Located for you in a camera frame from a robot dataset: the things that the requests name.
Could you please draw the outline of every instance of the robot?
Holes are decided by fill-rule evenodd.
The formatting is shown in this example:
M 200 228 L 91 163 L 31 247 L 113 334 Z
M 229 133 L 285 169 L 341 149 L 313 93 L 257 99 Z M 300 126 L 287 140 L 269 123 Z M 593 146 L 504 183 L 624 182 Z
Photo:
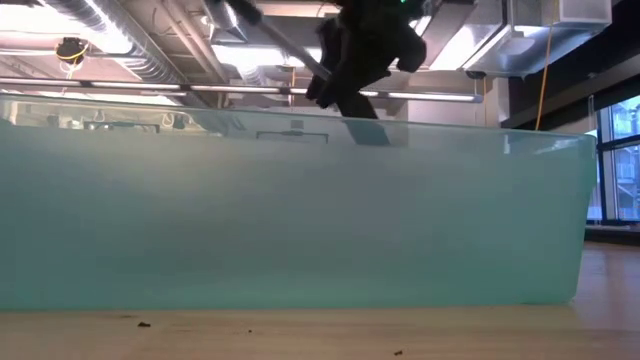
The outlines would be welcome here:
M 222 1 L 206 0 L 213 6 Z M 390 76 L 388 68 L 395 59 L 399 70 L 413 73 L 427 56 L 427 46 L 410 22 L 428 15 L 430 0 L 327 1 L 340 7 L 340 13 L 323 21 L 316 30 L 322 48 L 320 64 L 265 23 L 250 1 L 226 1 L 249 24 L 261 27 L 312 70 L 307 99 L 321 108 L 335 104 L 344 117 L 376 119 L 369 99 L 359 91 Z

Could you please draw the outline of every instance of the wooden table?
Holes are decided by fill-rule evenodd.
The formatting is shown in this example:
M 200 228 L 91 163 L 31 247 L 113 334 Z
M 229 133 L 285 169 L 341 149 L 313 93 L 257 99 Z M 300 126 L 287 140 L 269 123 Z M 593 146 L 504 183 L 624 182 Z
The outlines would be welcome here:
M 587 245 L 568 306 L 4 313 L 0 359 L 640 359 L 640 249 Z

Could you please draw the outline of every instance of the silver duct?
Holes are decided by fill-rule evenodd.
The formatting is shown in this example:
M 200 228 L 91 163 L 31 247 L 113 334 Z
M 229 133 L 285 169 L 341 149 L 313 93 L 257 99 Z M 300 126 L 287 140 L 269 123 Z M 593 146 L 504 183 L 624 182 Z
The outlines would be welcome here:
M 203 7 L 216 28 L 228 32 L 245 43 L 249 41 L 238 26 L 235 12 L 226 1 L 204 1 Z
M 281 87 L 284 83 L 280 81 L 274 81 L 267 78 L 262 68 L 259 66 L 251 66 L 251 67 L 243 67 L 238 66 L 238 74 L 242 78 L 242 81 L 248 86 L 258 86 L 258 87 Z M 287 101 L 286 95 L 268 95 L 263 94 L 264 97 L 267 97 L 271 100 L 275 101 Z
M 115 0 L 40 0 L 59 13 L 78 20 L 96 33 L 106 37 L 126 39 L 132 44 L 129 55 L 135 59 L 119 62 L 145 83 L 185 83 L 186 78 L 171 63 L 147 32 L 131 18 Z M 184 105 L 206 107 L 195 94 L 176 98 Z

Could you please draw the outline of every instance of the ceiling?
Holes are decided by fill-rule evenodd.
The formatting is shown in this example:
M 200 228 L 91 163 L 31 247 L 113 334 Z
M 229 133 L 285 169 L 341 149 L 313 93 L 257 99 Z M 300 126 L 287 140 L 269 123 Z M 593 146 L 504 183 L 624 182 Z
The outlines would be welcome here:
M 85 1 L 76 0 L 75 3 L 84 3 Z M 540 4 L 546 0 L 517 0 L 516 2 L 518 1 L 527 5 L 535 3 L 537 6 L 541 6 Z M 606 2 L 607 0 L 589 1 Z M 136 33 L 138 41 L 135 44 L 143 49 L 142 52 L 148 49 L 151 52 L 157 50 L 156 58 L 160 58 L 159 61 L 165 64 L 163 66 L 169 68 L 172 74 L 171 79 L 177 79 L 173 80 L 174 82 L 191 84 L 228 82 L 255 85 L 249 83 L 246 74 L 243 77 L 237 70 L 245 68 L 247 62 L 260 65 L 257 69 L 264 74 L 264 79 L 270 86 L 306 87 L 311 79 L 311 72 L 302 64 L 296 64 L 294 61 L 296 59 L 289 61 L 289 64 L 296 65 L 293 72 L 283 71 L 281 66 L 276 66 L 282 65 L 280 62 L 286 61 L 282 58 L 282 53 L 259 29 L 249 26 L 242 19 L 239 20 L 239 27 L 245 33 L 248 45 L 239 43 L 237 38 L 224 30 L 212 30 L 211 20 L 205 15 L 203 0 L 117 0 L 113 3 L 108 0 L 91 0 L 90 2 L 108 4 L 106 6 L 120 9 L 122 13 L 119 15 L 128 18 L 128 23 L 126 23 L 129 26 L 128 29 L 139 31 Z M 478 49 L 489 43 L 498 30 L 506 24 L 507 17 L 504 9 L 507 0 L 478 0 L 477 6 L 464 5 L 467 6 L 466 8 L 460 7 L 463 6 L 459 5 L 462 3 L 473 3 L 473 1 L 450 1 L 448 4 L 453 4 L 449 5 L 450 8 L 445 9 L 443 5 L 433 18 L 429 18 L 431 22 L 429 22 L 423 39 L 428 44 L 430 52 L 428 55 L 429 64 L 435 61 L 431 68 L 423 66 L 415 74 L 406 74 L 396 71 L 392 66 L 390 69 L 392 75 L 373 84 L 371 88 L 387 91 L 456 94 L 477 93 L 480 89 L 481 92 L 483 86 L 469 79 L 463 71 L 434 71 L 434 69 L 451 68 L 453 70 L 459 68 L 464 62 L 457 64 L 455 56 L 460 58 L 462 54 L 463 59 L 467 59 L 474 52 L 479 53 Z M 307 48 L 312 55 L 319 57 L 319 43 L 314 31 L 325 16 L 335 15 L 337 9 L 333 5 L 323 4 L 320 1 L 304 0 L 257 0 L 257 5 L 267 16 L 268 21 L 281 29 L 296 44 Z M 105 40 L 104 37 L 96 38 L 95 31 L 91 31 L 80 21 L 64 17 L 54 9 L 47 7 L 0 6 L 2 6 L 2 11 L 0 11 L 0 76 L 143 81 L 140 73 L 136 72 L 135 68 L 127 62 L 130 60 L 127 60 L 126 56 L 105 56 L 104 52 L 113 48 L 112 45 L 115 41 L 109 38 Z M 63 37 L 80 37 L 88 40 L 91 44 L 82 67 L 75 69 L 71 74 L 69 66 L 61 65 L 61 61 L 56 58 L 53 51 Z M 497 52 L 492 55 L 497 60 L 489 65 L 500 65 L 503 54 Z M 438 57 L 445 61 L 440 61 L 439 66 L 434 66 L 438 62 Z M 491 81 L 487 83 L 489 85 L 487 90 L 490 90 Z M 58 88 L 39 89 L 30 86 L 17 87 L 16 89 L 27 93 L 45 92 L 45 94 L 58 93 L 58 95 L 62 95 L 60 94 L 62 92 L 65 96 L 84 96 L 86 98 L 99 98 L 98 93 L 101 92 L 97 89 L 81 89 L 84 95 L 71 95 L 71 90 L 65 92 L 65 90 Z M 132 102 L 175 105 L 185 103 L 180 98 L 158 93 L 153 93 L 152 96 L 148 92 L 143 95 L 140 91 L 111 91 L 110 93 L 129 96 Z M 222 97 L 215 93 L 199 93 L 196 100 L 198 105 L 201 102 L 211 107 L 313 106 L 303 96 L 231 95 Z M 392 114 L 400 108 L 404 101 L 372 99 L 374 107 L 384 109 Z
M 218 45 L 225 47 L 229 45 L 229 39 L 232 39 L 225 31 L 216 30 L 211 36 L 211 28 L 203 17 L 203 3 L 201 0 L 175 0 L 178 6 L 184 9 L 188 16 L 188 20 L 193 25 L 204 41 L 210 40 Z M 184 75 L 187 82 L 192 84 L 212 84 L 218 83 L 211 73 L 207 73 L 206 69 L 199 63 L 194 56 L 192 49 L 185 45 L 172 28 L 170 20 L 159 11 L 159 2 L 155 0 L 122 0 L 120 4 L 129 15 L 137 22 L 149 35 L 150 39 L 166 54 L 170 62 L 175 65 L 178 71 Z M 276 24 L 279 28 L 284 29 L 296 43 L 307 48 L 319 49 L 318 40 L 314 34 L 315 27 L 319 24 L 323 16 L 332 16 L 337 12 L 333 5 L 322 5 L 318 1 L 286 1 L 286 0 L 260 0 L 259 7 L 263 10 L 269 20 Z M 86 29 L 82 29 L 81 25 L 65 24 L 64 19 L 54 19 L 40 7 L 21 7 L 19 11 L 17 6 L 13 6 L 11 16 L 26 14 L 36 14 L 36 23 L 42 26 L 26 26 L 24 23 L 14 22 L 12 24 L 4 23 L 0 25 L 0 49 L 1 50 L 20 50 L 14 54 L 12 52 L 0 52 L 0 75 L 2 76 L 19 76 L 19 77 L 38 77 L 38 78 L 64 78 L 67 73 L 67 67 L 61 69 L 60 61 L 54 56 L 53 49 L 61 41 L 62 37 L 68 36 L 86 36 Z M 258 29 L 252 28 L 240 21 L 240 26 L 245 31 L 250 43 L 254 47 L 274 46 L 273 43 Z M 187 37 L 191 39 L 186 27 L 180 24 L 180 28 L 187 33 Z M 32 52 L 42 52 L 41 56 L 22 56 L 22 51 L 31 50 Z M 236 71 L 236 67 L 232 64 L 223 64 L 224 71 L 231 83 L 242 83 L 243 80 Z M 297 67 L 295 70 L 295 80 L 292 72 L 284 72 L 276 66 L 262 66 L 262 70 L 268 77 L 269 81 L 276 84 L 290 86 L 292 83 L 296 87 L 306 87 L 312 76 L 311 72 L 303 67 Z M 118 63 L 118 59 L 88 57 L 83 62 L 82 68 L 73 72 L 73 79 L 79 80 L 113 80 L 113 81 L 140 81 L 139 78 L 131 71 Z M 426 69 L 419 70 L 418 73 L 411 76 L 401 74 L 394 71 L 388 78 L 382 79 L 371 86 L 375 89 L 383 89 L 390 91 L 398 90 L 421 90 L 421 91 L 447 91 L 469 93 L 474 90 L 474 83 L 468 79 L 463 73 L 433 73 L 427 72 Z M 216 106 L 214 98 L 207 98 L 207 94 L 202 94 L 205 101 L 210 106 Z M 399 107 L 402 103 L 399 100 L 381 100 L 372 99 L 376 108 L 393 109 Z M 232 96 L 231 106 L 283 106 L 291 105 L 288 97 L 282 99 L 265 98 L 264 96 Z M 312 106 L 303 96 L 296 96 L 293 101 L 294 106 Z

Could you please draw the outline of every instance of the ceiling light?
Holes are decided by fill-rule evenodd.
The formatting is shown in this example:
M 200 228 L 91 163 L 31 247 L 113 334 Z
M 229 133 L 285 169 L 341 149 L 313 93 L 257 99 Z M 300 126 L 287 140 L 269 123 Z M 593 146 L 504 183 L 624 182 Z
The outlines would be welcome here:
M 140 95 L 145 95 L 145 96 L 178 96 L 178 97 L 184 97 L 184 96 L 187 96 L 187 93 L 186 93 L 186 92 L 172 92 L 172 91 L 142 90 L 142 91 L 140 91 Z
M 473 32 L 468 26 L 463 26 L 429 65 L 429 69 L 458 70 L 473 55 L 475 45 Z
M 480 59 L 482 59 L 494 46 L 496 46 L 507 34 L 511 32 L 510 26 L 505 26 L 494 36 L 491 40 L 489 40 L 483 47 L 478 50 L 478 52 L 469 59 L 462 67 L 467 70 L 473 65 L 475 65 Z
M 322 50 L 319 48 L 306 50 L 316 61 L 320 61 Z M 213 51 L 221 63 L 240 68 L 287 65 L 282 51 L 276 47 L 213 45 Z M 291 66 L 304 67 L 304 64 L 295 57 L 290 57 L 288 62 Z
M 377 92 L 377 91 L 367 91 L 367 90 L 360 91 L 360 94 L 362 94 L 364 96 L 368 96 L 368 97 L 375 97 L 375 96 L 380 95 L 380 93 Z
M 44 85 L 44 86 L 78 86 L 75 80 L 51 80 L 51 79 L 27 79 L 27 78 L 0 78 L 0 83 L 15 85 Z
M 393 99 L 408 100 L 433 100 L 433 101 L 457 101 L 457 102 L 474 102 L 476 96 L 473 95 L 456 95 L 456 94 L 438 94 L 438 93 L 400 93 L 390 92 L 389 97 Z
M 180 85 L 176 84 L 148 84 L 148 83 L 125 83 L 110 81 L 94 81 L 94 86 L 118 89 L 144 89 L 144 90 L 180 90 Z
M 227 86 L 227 85 L 193 85 L 194 91 L 221 91 L 221 92 L 238 92 L 238 93 L 254 93 L 254 94 L 279 94 L 280 89 L 277 87 L 260 87 L 260 86 Z
M 120 94 L 82 94 L 76 92 L 60 92 L 39 91 L 40 95 L 55 98 L 78 99 L 78 100 L 98 100 L 109 102 L 121 102 L 132 104 L 149 104 L 149 105 L 179 105 L 175 101 L 166 96 L 140 96 L 140 95 L 120 95 Z
M 86 26 L 68 18 L 51 7 L 2 5 L 0 31 L 16 33 L 80 34 Z
M 289 92 L 293 95 L 304 95 L 307 93 L 307 89 L 292 88 Z

